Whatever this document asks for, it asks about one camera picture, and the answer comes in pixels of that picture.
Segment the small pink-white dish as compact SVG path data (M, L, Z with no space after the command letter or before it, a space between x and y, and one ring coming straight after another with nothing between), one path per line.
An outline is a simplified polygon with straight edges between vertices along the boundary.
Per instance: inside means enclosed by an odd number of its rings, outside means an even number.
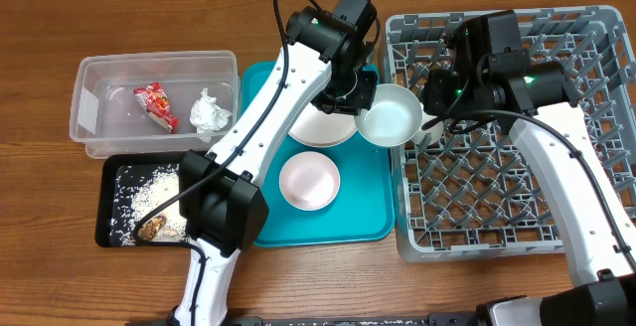
M283 198L291 206L301 211L318 211L335 200L341 176L329 157L307 151L284 163L278 184Z

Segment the grey-white bowl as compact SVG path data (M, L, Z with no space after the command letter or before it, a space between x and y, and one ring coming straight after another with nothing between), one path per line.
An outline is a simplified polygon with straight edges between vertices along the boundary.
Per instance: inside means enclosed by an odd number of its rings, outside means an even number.
M382 83L376 87L372 105L354 118L358 132L370 143L395 147L411 140L422 126L423 110L407 88Z

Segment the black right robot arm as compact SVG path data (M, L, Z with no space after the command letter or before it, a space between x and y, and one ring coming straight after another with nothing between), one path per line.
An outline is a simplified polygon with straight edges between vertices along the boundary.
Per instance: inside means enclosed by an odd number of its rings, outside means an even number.
M579 94L558 62L533 64L514 11L463 22L447 38L449 70L419 99L435 122L497 121L539 182L562 240L571 289L479 305L479 325L632 325L635 226L602 167Z

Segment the white tissue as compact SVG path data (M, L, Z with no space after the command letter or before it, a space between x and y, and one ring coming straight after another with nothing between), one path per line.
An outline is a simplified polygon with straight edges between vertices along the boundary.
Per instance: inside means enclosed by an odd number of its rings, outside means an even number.
M223 129L233 116L230 111L219 107L216 101L217 99L209 96L208 89L204 87L201 97L191 108L190 123L196 128L203 142L210 142L212 133Z

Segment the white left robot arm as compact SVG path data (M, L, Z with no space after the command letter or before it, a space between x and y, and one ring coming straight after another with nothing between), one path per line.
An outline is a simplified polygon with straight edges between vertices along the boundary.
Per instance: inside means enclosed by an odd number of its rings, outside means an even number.
M302 110L312 104L327 114L356 116L374 100L378 77L365 66L376 44L365 38L380 21L371 0L339 0L333 11L312 1L276 24L282 47L248 109L206 154L185 153L179 193L144 215L131 233L138 245L149 246L142 229L173 205L187 221L179 245L191 252L189 273L168 325L224 323L239 254L267 219L265 175Z

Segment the brown food scrap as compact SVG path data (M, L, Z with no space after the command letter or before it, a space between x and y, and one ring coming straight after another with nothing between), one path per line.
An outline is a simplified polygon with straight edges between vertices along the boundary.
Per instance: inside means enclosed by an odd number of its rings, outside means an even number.
M144 241L152 241L165 226L166 217L158 215L148 221L138 232L139 237Z

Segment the white rice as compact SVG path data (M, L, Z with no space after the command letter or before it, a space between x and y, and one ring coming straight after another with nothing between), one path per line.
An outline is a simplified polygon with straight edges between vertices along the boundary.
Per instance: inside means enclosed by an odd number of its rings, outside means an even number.
M132 231L149 212L179 192L179 165L123 165L114 178L109 240L112 246L133 246ZM187 221L176 202L150 220L154 230L141 231L153 242L181 242Z

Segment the cream plastic cup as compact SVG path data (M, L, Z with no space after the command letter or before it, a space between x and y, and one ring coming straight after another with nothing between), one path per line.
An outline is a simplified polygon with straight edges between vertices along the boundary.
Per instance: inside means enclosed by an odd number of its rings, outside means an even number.
M430 124L430 121L434 120L434 116L425 112L422 114L421 127L411 139L415 145L428 147L439 141L444 132L443 122L437 121L435 124Z

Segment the red snack wrapper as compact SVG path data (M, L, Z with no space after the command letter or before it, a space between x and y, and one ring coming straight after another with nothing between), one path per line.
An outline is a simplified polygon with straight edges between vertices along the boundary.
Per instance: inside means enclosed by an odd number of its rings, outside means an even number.
M170 101L159 82L136 88L133 95L148 116L168 133L174 133L179 119L172 113Z

